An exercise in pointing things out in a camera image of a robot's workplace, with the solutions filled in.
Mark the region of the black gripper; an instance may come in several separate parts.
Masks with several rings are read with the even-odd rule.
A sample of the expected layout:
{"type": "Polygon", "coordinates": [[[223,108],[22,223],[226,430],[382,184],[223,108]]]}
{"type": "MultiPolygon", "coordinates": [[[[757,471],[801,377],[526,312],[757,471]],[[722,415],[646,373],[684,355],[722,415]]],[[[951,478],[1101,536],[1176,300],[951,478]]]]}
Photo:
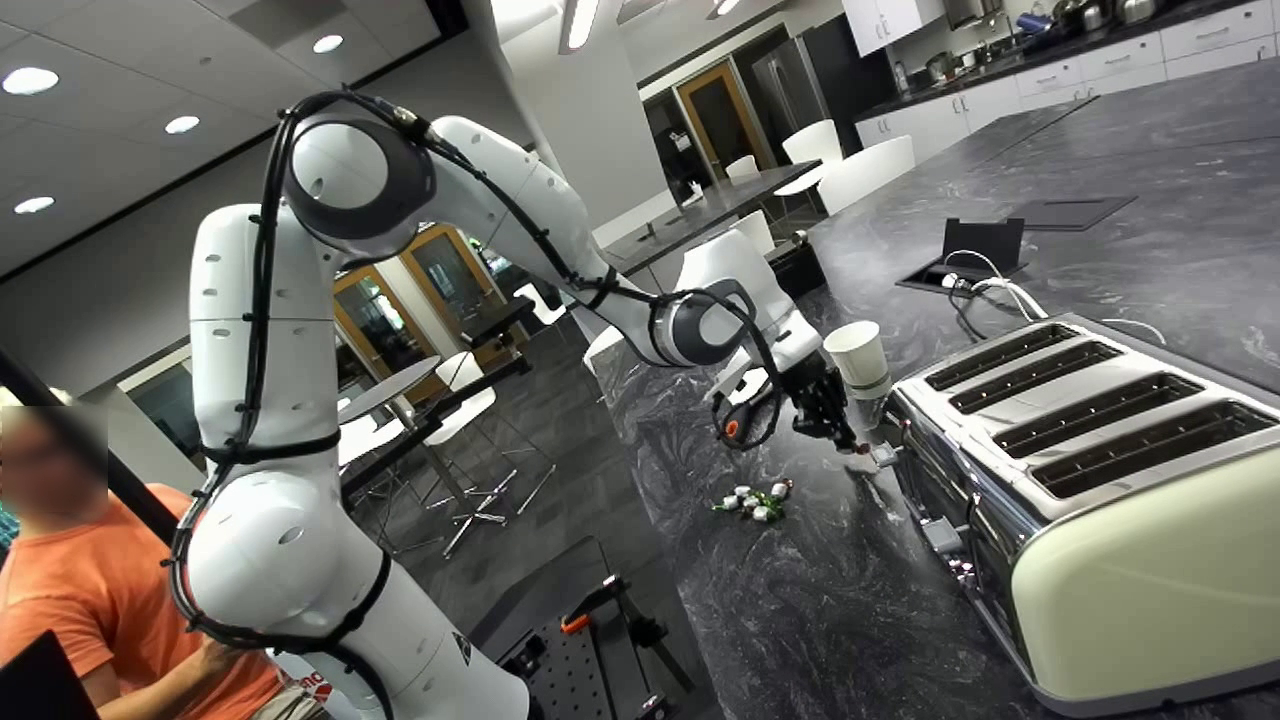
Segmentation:
{"type": "Polygon", "coordinates": [[[778,377],[784,397],[796,403],[790,430],[801,438],[832,442],[840,451],[854,451],[858,438],[851,434],[843,409],[840,373],[824,355],[807,355],[778,377]]]}

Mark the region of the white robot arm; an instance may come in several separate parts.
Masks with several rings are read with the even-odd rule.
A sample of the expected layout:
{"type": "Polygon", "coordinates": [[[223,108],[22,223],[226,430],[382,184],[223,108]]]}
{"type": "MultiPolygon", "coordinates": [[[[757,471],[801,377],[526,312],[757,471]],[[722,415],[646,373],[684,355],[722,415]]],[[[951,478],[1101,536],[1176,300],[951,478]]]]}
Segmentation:
{"type": "Polygon", "coordinates": [[[646,292],[590,239],[577,190],[507,136],[334,88],[280,114],[265,193],[200,219],[189,280],[192,409],[206,462],[172,536],[185,619],[236,649],[312,657],[376,720],[532,720],[532,687],[486,662],[343,513],[338,425],[425,380],[406,364],[338,392],[330,283],[450,223],[610,324],[660,369],[757,369],[803,438],[851,451],[820,331],[764,259],[727,248],[646,292]]]}

